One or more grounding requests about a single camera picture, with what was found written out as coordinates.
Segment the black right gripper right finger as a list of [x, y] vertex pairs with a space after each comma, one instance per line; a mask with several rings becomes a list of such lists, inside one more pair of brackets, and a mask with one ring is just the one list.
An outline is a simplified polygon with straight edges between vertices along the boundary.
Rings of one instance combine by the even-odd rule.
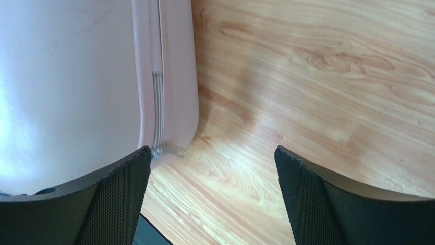
[[434, 198], [368, 185], [274, 152], [296, 244], [434, 244]]

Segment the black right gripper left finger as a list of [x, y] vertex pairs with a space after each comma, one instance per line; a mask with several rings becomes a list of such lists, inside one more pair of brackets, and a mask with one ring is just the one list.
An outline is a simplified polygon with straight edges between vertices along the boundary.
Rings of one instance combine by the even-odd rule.
[[145, 146], [61, 185], [1, 198], [1, 244], [132, 244], [151, 160]]

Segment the pink suitcase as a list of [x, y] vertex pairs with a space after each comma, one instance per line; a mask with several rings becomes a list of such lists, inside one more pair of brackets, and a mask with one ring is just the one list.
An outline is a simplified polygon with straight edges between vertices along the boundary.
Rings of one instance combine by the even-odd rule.
[[198, 121], [191, 1], [1, 1], [1, 194], [183, 158]]

